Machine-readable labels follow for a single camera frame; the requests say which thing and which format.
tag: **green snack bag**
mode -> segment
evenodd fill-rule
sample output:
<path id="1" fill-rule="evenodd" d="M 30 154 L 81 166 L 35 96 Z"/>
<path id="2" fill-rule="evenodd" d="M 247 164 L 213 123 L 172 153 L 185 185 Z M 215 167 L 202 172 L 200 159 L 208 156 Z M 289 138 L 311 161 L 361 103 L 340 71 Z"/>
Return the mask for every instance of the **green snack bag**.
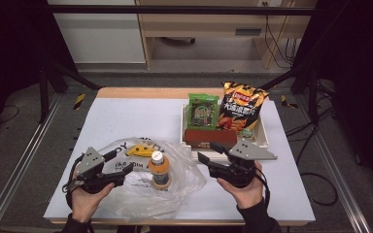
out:
<path id="1" fill-rule="evenodd" d="M 203 93 L 190 93 L 188 96 L 187 128 L 215 130 L 220 97 Z"/>

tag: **bottle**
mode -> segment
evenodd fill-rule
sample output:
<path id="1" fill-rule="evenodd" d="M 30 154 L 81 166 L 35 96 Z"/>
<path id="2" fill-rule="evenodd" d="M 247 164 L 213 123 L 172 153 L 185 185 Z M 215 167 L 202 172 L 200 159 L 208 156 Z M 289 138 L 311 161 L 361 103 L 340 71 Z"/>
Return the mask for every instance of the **bottle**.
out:
<path id="1" fill-rule="evenodd" d="M 153 186 L 159 190 L 167 188 L 171 183 L 168 157 L 159 150 L 155 151 L 151 156 L 148 167 L 153 173 Z"/>

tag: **bottle label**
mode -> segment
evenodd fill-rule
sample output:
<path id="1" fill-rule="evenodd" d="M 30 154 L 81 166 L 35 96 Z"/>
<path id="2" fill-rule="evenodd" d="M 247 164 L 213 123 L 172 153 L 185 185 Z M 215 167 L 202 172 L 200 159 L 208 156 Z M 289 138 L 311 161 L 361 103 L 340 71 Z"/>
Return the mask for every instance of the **bottle label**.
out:
<path id="1" fill-rule="evenodd" d="M 168 183 L 169 181 L 169 176 L 168 174 L 162 174 L 162 175 L 156 175 L 156 174 L 153 174 L 153 181 L 156 183 L 156 184 L 159 184 L 159 185 L 165 185 Z"/>

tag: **white tabletop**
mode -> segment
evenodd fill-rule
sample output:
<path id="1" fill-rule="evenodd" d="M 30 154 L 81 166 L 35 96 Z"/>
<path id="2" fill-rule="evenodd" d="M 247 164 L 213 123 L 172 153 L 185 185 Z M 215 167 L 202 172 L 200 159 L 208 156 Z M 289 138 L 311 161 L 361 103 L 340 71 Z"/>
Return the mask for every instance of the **white tabletop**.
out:
<path id="1" fill-rule="evenodd" d="M 179 143 L 181 137 L 181 107 L 187 99 L 96 98 L 87 114 L 85 125 L 75 145 L 58 187 L 44 217 L 54 223 L 66 221 L 71 213 L 61 187 L 67 183 L 72 165 L 88 147 L 102 149 L 113 141 L 131 137 L 147 137 Z M 268 214 L 281 225 L 304 225 L 314 221 L 309 199 L 289 148 L 275 103 L 265 101 L 261 117 L 268 136 L 268 150 L 277 160 L 260 161 L 271 190 Z M 216 179 L 209 177 L 208 168 L 198 164 L 207 179 L 206 185 L 186 198 L 175 217 L 149 220 L 145 224 L 242 224 L 232 196 Z M 99 208 L 92 222 L 125 224 L 114 213 Z"/>

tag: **white bottle cap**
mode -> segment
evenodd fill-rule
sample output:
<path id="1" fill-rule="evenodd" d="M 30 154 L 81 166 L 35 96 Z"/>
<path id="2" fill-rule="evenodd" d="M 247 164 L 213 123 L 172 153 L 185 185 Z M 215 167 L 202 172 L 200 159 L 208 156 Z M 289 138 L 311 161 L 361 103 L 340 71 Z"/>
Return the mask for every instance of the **white bottle cap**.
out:
<path id="1" fill-rule="evenodd" d="M 163 162 L 163 154 L 159 150 L 154 151 L 153 155 L 151 155 L 151 158 L 153 159 L 154 164 L 161 164 Z"/>

